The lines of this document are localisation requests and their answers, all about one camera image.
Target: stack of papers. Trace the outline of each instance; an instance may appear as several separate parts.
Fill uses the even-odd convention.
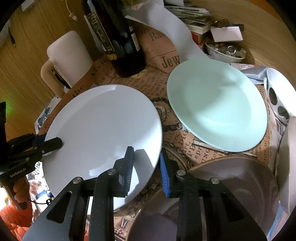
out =
[[[165,5],[165,8],[180,18],[191,32],[204,34],[211,28],[213,17],[208,10],[197,7]]]

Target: wine bottle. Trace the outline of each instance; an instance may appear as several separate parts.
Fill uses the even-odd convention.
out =
[[[145,58],[132,25],[123,15],[121,0],[83,0],[86,18],[120,77],[145,68]]]

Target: white plate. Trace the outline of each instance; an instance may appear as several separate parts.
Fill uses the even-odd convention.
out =
[[[64,145],[43,157],[43,169],[55,196],[74,177],[86,180],[112,168],[128,146],[134,147],[130,191],[126,198],[114,198],[114,210],[144,188],[162,146],[161,122],[154,105],[141,92],[124,85],[99,86],[71,100],[54,119],[46,140],[54,137],[60,137]]]
[[[170,74],[168,99],[184,126],[205,143],[242,152],[264,137],[267,113],[254,84],[229,64],[192,59]]]
[[[218,177],[241,202],[262,231],[268,234],[278,210],[279,192],[276,179],[267,166],[251,157],[233,155],[203,163],[189,172],[204,180]],[[160,214],[178,223],[178,200],[166,198],[162,189],[158,191],[134,219],[127,239],[131,237],[132,241],[142,240],[144,236],[149,236],[150,240],[158,240],[153,235],[158,235],[162,229],[166,232],[170,229],[170,232],[176,233],[177,228],[165,220],[163,225],[159,225],[159,230],[148,233],[151,230],[147,227],[147,220],[150,223],[159,222],[155,214]],[[203,234],[206,233],[204,215],[201,212]]]
[[[296,205],[296,117],[292,116],[285,130],[277,155],[276,179],[284,211],[290,215]]]

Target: white bowl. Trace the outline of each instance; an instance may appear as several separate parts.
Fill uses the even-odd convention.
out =
[[[214,50],[213,48],[208,46],[206,43],[205,45],[207,47],[207,52],[209,56],[211,56],[215,60],[219,60],[224,63],[240,63],[244,59],[244,58],[236,58],[236,57],[228,56],[226,54],[220,53],[217,50]]]
[[[296,116],[296,91],[289,80],[276,69],[269,68],[266,74],[264,88],[271,108],[277,118],[287,124],[291,116]]]

